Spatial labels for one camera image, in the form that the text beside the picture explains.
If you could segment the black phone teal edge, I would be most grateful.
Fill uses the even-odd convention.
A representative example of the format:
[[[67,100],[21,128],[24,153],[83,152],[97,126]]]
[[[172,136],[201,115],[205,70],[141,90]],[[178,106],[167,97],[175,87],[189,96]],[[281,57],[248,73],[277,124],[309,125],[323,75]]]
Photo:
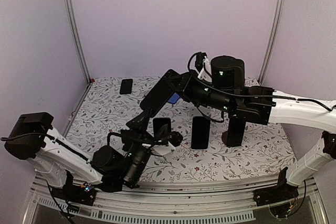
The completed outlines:
[[[171,132],[171,119],[170,118],[154,118],[153,119],[153,133],[155,139],[162,135]]]

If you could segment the black phone blue edge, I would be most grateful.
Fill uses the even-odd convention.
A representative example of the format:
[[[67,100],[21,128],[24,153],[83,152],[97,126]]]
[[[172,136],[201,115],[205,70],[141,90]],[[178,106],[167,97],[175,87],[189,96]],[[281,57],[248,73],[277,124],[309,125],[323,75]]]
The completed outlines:
[[[191,149],[206,150],[209,143],[210,120],[195,116],[192,121]]]

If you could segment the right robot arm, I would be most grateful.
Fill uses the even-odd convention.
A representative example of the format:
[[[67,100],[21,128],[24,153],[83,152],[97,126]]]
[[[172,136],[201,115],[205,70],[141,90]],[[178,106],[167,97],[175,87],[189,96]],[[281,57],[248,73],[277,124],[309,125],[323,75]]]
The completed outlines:
[[[182,144],[171,154],[161,180],[196,183],[247,179],[277,175],[292,165],[320,139],[322,130],[293,124],[245,125],[241,146],[227,147],[221,139],[228,122],[211,123],[206,150],[191,149],[192,118],[199,113],[182,100],[167,105],[161,114],[172,120],[172,129],[181,132]]]

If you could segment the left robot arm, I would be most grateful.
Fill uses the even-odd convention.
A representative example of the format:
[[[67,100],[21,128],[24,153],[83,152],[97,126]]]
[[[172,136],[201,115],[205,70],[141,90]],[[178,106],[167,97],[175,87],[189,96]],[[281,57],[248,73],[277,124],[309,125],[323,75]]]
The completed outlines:
[[[73,173],[84,182],[79,187],[82,191],[97,188],[114,193],[123,186],[137,188],[150,157],[164,156],[182,141],[180,133],[167,124],[155,136],[148,133],[150,110],[145,110],[127,123],[127,130],[108,133],[106,145],[89,155],[67,141],[53,127],[53,119],[47,112],[23,114],[1,141],[11,155],[29,161],[67,200],[78,195]]]

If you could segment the small black phone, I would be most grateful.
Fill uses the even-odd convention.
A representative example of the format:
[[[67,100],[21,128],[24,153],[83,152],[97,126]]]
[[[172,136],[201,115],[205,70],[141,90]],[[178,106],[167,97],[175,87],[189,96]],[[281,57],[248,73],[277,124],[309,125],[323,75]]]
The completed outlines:
[[[133,79],[122,79],[120,85],[120,94],[131,94],[133,86]]]

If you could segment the floral patterned table mat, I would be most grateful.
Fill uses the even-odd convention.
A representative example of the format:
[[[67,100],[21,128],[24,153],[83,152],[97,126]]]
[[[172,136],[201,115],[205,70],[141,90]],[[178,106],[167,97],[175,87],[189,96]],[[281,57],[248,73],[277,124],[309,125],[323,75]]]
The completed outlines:
[[[158,77],[135,77],[131,94],[121,95],[120,78],[96,79],[79,109],[67,140],[84,152],[93,154],[107,143],[109,132],[120,132],[126,123],[140,114],[140,102],[158,82]],[[141,180],[157,183],[192,183],[226,181],[273,175],[294,163],[295,155],[287,136],[279,124],[247,123],[242,145],[227,147],[221,136],[228,124],[212,123],[208,148],[191,148],[192,120],[208,114],[220,118],[213,109],[196,109],[178,100],[166,104],[159,118],[169,118],[172,130],[180,132],[183,142],[166,156],[152,156]]]

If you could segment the front aluminium rail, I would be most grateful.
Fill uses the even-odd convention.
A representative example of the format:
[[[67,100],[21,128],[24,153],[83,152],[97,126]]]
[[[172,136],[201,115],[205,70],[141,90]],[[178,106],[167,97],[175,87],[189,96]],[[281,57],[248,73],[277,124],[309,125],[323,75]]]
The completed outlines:
[[[276,181],[271,175],[219,182],[143,182],[138,189],[98,192],[92,206],[77,204],[67,210],[37,176],[23,223],[331,223],[312,178],[299,187],[289,216],[284,211],[290,201],[258,206],[254,191]]]

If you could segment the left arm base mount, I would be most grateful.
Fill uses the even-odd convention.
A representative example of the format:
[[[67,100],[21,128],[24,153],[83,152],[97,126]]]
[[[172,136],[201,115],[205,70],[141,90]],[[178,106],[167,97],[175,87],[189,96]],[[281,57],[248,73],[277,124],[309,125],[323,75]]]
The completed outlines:
[[[93,206],[97,191],[88,184],[73,184],[73,175],[69,171],[66,171],[66,175],[65,184],[62,187],[51,187],[51,195],[66,202]]]

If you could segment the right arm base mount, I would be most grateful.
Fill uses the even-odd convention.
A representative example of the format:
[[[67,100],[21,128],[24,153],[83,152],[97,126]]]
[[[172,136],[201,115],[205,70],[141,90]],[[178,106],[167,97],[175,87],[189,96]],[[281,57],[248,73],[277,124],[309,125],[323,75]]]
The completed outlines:
[[[294,199],[299,196],[298,186],[292,186],[287,182],[288,167],[282,169],[278,175],[277,184],[253,191],[253,200],[257,206],[274,204],[277,202]]]

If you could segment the right aluminium frame post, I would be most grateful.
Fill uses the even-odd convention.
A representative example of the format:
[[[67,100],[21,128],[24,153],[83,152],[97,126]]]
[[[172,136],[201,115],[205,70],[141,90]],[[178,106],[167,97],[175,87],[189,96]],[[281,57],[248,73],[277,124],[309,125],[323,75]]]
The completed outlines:
[[[266,75],[268,71],[268,67],[271,62],[271,57],[272,53],[274,50],[275,42],[276,42],[276,37],[277,37],[277,32],[278,28],[280,25],[280,20],[281,20],[281,15],[282,15],[282,10],[284,7],[284,2],[285,0],[276,0],[276,5],[275,5],[275,12],[274,12],[274,17],[272,20],[272,25],[271,25],[271,30],[269,34],[269,39],[267,42],[267,47],[265,51],[265,56],[261,65],[261,69],[259,72],[258,76],[258,83],[263,84],[266,80]]]

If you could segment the aluminium frame post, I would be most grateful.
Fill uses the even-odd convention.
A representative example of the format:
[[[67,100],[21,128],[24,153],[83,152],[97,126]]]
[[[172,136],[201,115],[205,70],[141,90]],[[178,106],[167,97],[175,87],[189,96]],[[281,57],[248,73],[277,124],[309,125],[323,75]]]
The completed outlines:
[[[84,76],[84,79],[85,79],[86,83],[90,84],[91,83],[91,76],[90,76],[90,73],[89,73],[89,68],[88,68],[88,65],[87,65],[87,61],[85,59],[85,55],[84,55],[81,40],[80,40],[80,35],[79,35],[79,30],[78,30],[78,26],[77,26],[77,22],[76,22],[74,6],[73,6],[73,3],[72,3],[72,0],[64,0],[64,2],[65,2],[65,8],[66,8],[67,16],[68,16],[68,21],[69,21],[71,34],[72,34],[72,37],[73,37],[73,41],[74,41],[74,44],[75,44],[75,49],[76,49],[77,56],[78,56],[78,59],[79,59],[80,68],[82,70],[82,73],[83,73],[83,76]]]
[[[266,75],[268,71],[268,67],[271,62],[271,57],[272,53],[274,50],[275,42],[276,42],[276,37],[277,37],[277,32],[278,28],[280,25],[280,20],[281,20],[281,15],[282,15],[282,10],[284,7],[284,2],[285,0],[276,0],[276,5],[275,5],[275,12],[274,12],[274,17],[272,20],[272,25],[271,25],[271,30],[269,34],[269,39],[267,42],[267,47],[265,51],[265,56],[261,65],[261,69],[259,72],[258,76],[258,83],[263,84],[266,80]]]

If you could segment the left aluminium frame post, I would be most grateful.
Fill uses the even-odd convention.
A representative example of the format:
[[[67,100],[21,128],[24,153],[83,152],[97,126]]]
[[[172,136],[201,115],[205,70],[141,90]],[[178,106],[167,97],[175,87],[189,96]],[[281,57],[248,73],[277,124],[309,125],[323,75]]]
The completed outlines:
[[[65,2],[65,8],[66,8],[67,16],[68,16],[68,21],[69,21],[71,34],[72,34],[72,37],[73,37],[73,41],[74,41],[74,44],[75,44],[75,49],[76,49],[77,56],[78,56],[78,59],[79,59],[80,68],[82,70],[82,73],[83,73],[83,76],[84,76],[84,79],[85,79],[86,83],[90,84],[91,83],[91,76],[90,76],[90,73],[89,73],[89,68],[88,68],[88,65],[87,65],[87,61],[85,59],[85,55],[84,55],[81,40],[80,40],[80,35],[79,35],[79,30],[78,30],[78,26],[77,26],[77,22],[76,22],[74,6],[73,6],[73,3],[72,3],[72,0],[64,0],[64,2]]]

